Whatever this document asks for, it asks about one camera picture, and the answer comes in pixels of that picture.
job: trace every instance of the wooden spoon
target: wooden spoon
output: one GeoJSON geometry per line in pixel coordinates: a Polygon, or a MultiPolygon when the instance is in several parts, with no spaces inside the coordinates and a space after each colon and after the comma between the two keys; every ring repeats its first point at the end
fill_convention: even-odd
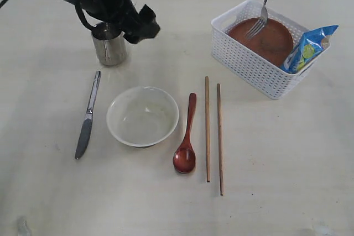
{"type": "Polygon", "coordinates": [[[176,171],[180,172],[181,174],[190,173],[194,169],[196,164],[195,153],[193,151],[192,144],[190,143],[190,131],[192,127],[192,121],[193,121],[196,105],[197,105],[197,95],[191,93],[189,96],[189,104],[188,104],[186,134],[184,136],[181,145],[176,150],[173,156],[173,166],[175,167],[176,171]]]}

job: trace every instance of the knife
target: knife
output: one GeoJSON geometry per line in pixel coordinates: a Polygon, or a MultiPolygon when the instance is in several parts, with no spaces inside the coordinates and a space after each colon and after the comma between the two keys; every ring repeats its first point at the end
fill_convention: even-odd
{"type": "Polygon", "coordinates": [[[95,75],[95,79],[93,81],[90,101],[88,102],[88,106],[85,114],[85,120],[84,123],[82,124],[79,141],[77,143],[77,148],[75,153],[76,160],[79,160],[84,155],[90,141],[91,130],[92,130],[93,107],[95,105],[98,86],[100,85],[100,79],[101,79],[101,72],[97,71],[95,75]]]}

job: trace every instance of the white plastic basket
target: white plastic basket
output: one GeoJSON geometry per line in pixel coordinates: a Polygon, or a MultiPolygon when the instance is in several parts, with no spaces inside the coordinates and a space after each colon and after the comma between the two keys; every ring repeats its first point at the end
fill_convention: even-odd
{"type": "MultiPolygon", "coordinates": [[[[262,4],[247,0],[212,22],[212,56],[237,76],[259,89],[271,99],[280,99],[291,91],[311,70],[317,58],[297,74],[288,74],[249,48],[232,39],[227,33],[238,23],[259,17],[262,4]]],[[[269,18],[288,28],[294,45],[308,29],[267,8],[269,18]]]]}

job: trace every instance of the cup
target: cup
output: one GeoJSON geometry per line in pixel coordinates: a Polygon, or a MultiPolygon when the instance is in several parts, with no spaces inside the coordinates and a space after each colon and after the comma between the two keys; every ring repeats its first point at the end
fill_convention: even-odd
{"type": "Polygon", "coordinates": [[[113,24],[100,22],[92,32],[98,60],[103,66],[117,66],[127,58],[123,33],[113,24]]]}

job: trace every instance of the snack bag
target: snack bag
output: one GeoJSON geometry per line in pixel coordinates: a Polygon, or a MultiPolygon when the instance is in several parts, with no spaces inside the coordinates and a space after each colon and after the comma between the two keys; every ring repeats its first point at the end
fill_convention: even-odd
{"type": "Polygon", "coordinates": [[[338,25],[333,25],[304,33],[299,44],[295,46],[280,68],[289,74],[299,72],[312,59],[328,48],[329,39],[337,28],[338,25]]]}

